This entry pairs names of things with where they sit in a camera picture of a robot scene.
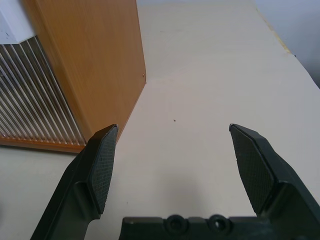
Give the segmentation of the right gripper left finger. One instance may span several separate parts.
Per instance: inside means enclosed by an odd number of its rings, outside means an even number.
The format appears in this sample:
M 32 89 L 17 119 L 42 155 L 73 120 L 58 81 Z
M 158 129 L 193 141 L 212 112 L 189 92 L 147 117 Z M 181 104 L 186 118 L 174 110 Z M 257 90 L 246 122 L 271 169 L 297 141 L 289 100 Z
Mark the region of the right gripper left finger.
M 101 218 L 111 184 L 118 126 L 97 131 L 64 171 L 30 240 L 84 240 Z

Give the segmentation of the ribbed clear sliding door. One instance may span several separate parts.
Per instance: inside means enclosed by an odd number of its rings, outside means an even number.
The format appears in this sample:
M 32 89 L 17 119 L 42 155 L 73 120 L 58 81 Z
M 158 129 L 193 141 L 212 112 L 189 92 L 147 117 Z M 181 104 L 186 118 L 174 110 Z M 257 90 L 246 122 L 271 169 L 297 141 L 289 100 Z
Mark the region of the ribbed clear sliding door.
M 0 45 L 0 137 L 86 144 L 37 36 Z

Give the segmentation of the white sliding door handle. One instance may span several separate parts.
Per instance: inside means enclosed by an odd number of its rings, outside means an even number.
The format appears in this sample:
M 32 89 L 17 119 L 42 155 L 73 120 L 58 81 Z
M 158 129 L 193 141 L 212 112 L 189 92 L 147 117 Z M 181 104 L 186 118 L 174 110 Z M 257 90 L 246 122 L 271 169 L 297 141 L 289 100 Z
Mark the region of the white sliding door handle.
M 22 0 L 0 0 L 0 45 L 19 44 L 35 35 Z

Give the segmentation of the wooden cabinet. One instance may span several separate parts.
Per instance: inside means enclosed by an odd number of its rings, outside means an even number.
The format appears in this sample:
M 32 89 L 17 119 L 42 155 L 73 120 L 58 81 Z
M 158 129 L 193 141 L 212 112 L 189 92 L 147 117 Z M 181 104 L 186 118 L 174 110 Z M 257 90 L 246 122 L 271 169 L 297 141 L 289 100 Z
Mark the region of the wooden cabinet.
M 136 0 L 22 0 L 86 141 L 122 131 L 146 84 Z M 0 146 L 78 153 L 84 146 L 4 139 Z

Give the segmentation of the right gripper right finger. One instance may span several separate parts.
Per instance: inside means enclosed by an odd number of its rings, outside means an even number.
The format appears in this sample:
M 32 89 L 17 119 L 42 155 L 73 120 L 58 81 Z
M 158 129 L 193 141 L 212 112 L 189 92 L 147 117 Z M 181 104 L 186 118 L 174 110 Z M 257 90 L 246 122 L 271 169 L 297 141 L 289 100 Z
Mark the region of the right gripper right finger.
M 320 205 L 258 132 L 229 126 L 239 175 L 255 214 L 282 240 L 320 240 Z

